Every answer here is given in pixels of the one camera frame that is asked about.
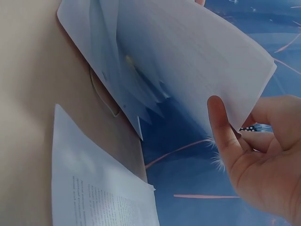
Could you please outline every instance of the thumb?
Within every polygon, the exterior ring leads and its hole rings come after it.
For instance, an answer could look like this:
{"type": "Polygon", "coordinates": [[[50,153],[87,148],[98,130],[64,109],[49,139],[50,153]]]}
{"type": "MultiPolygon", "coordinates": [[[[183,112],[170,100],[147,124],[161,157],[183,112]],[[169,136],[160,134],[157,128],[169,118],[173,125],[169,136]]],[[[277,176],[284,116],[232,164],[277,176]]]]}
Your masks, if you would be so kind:
{"type": "Polygon", "coordinates": [[[207,105],[215,143],[230,173],[235,162],[244,154],[244,150],[232,131],[222,100],[217,96],[212,96],[208,99],[207,105]]]}

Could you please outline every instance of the pink line pattern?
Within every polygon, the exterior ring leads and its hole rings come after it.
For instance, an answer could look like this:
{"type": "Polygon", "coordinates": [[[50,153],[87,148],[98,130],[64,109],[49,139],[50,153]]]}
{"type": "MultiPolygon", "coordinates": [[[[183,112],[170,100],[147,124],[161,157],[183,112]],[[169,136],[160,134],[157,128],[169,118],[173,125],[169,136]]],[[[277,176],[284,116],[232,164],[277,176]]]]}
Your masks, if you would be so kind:
{"type": "Polygon", "coordinates": [[[287,65],[286,63],[282,62],[281,60],[278,60],[276,58],[274,58],[274,60],[278,63],[281,63],[283,64],[284,66],[288,67],[289,69],[293,70],[294,72],[296,72],[297,74],[300,74],[301,75],[301,72],[297,71],[296,69],[292,68],[291,66],[287,65]]]}
{"type": "Polygon", "coordinates": [[[185,148],[188,148],[188,147],[191,147],[191,146],[194,146],[194,145],[197,145],[197,144],[206,142],[206,141],[209,141],[209,139],[199,140],[199,141],[197,141],[197,142],[191,143],[191,144],[189,144],[189,145],[180,147],[180,148],[177,149],[177,150],[174,150],[174,151],[172,151],[172,152],[169,152],[169,153],[167,153],[167,154],[164,154],[164,155],[162,155],[161,157],[159,157],[159,158],[155,159],[154,161],[150,162],[149,164],[145,165],[145,169],[147,170],[149,167],[151,167],[151,166],[152,166],[153,164],[155,164],[156,162],[160,161],[161,159],[166,158],[167,156],[169,156],[169,155],[171,155],[171,154],[173,154],[173,153],[175,153],[175,152],[181,151],[181,150],[183,150],[183,149],[185,149],[185,148]]]}
{"type": "Polygon", "coordinates": [[[219,196],[219,195],[202,195],[202,194],[174,194],[176,198],[188,199],[239,199],[238,196],[219,196]]]}
{"type": "Polygon", "coordinates": [[[301,24],[300,23],[298,23],[298,22],[296,22],[296,21],[293,21],[295,24],[297,24],[297,25],[299,25],[299,26],[301,26],[301,24]]]}
{"type": "Polygon", "coordinates": [[[282,50],[285,50],[287,47],[289,47],[294,41],[296,41],[296,39],[301,35],[301,33],[297,34],[296,37],[294,37],[294,39],[292,41],[290,41],[287,45],[281,47],[280,49],[278,49],[277,51],[275,51],[275,53],[278,53],[282,50]]]}

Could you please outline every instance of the paper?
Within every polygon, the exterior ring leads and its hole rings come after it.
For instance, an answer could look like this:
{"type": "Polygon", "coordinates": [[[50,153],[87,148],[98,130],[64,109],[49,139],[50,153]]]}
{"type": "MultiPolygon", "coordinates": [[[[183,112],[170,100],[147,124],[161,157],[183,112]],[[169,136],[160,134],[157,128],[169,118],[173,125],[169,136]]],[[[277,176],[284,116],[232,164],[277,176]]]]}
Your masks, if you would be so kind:
{"type": "Polygon", "coordinates": [[[259,44],[186,0],[128,0],[122,10],[127,11],[119,13],[118,37],[127,51],[134,60],[155,59],[171,96],[208,134],[212,132],[206,102],[211,95],[223,99],[235,129],[243,124],[276,69],[259,44]],[[131,32],[122,29],[129,24],[131,32]],[[148,46],[138,48],[137,36],[148,46]],[[143,54],[149,49],[151,57],[143,54]]]}
{"type": "Polygon", "coordinates": [[[54,226],[158,226],[153,186],[88,139],[55,106],[52,148],[54,226]]]}

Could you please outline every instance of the hand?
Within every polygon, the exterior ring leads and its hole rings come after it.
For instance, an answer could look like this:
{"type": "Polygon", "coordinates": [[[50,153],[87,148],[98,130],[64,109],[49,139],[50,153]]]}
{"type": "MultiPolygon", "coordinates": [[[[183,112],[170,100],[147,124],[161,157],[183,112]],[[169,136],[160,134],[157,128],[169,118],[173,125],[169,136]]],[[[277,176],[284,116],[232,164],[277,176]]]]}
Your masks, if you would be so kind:
{"type": "Polygon", "coordinates": [[[262,211],[301,225],[301,99],[260,98],[244,126],[268,124],[274,133],[242,132],[238,140],[219,97],[209,98],[208,111],[237,194],[262,211]]]}

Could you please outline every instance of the white paper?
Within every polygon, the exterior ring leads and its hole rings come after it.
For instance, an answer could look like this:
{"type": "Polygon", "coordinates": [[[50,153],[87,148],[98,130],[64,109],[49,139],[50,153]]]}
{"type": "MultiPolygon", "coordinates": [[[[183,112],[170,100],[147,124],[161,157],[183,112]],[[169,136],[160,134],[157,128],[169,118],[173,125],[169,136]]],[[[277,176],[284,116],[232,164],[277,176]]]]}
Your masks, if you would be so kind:
{"type": "Polygon", "coordinates": [[[268,52],[197,3],[126,2],[127,7],[119,8],[118,36],[133,58],[144,62],[155,60],[171,96],[208,134],[212,132],[206,103],[212,95],[223,99],[229,121],[238,129],[276,69],[268,52]],[[122,29],[129,24],[131,32],[122,29]],[[141,48],[137,37],[141,43],[147,40],[148,45],[141,48]],[[144,51],[153,55],[147,56],[144,51]]]}
{"type": "Polygon", "coordinates": [[[54,226],[158,226],[153,186],[87,138],[55,106],[52,148],[54,226]]]}
{"type": "Polygon", "coordinates": [[[238,129],[276,69],[259,44],[190,0],[63,0],[58,17],[140,137],[138,118],[151,123],[147,107],[161,114],[160,98],[127,70],[125,55],[209,135],[211,95],[238,129]]]}

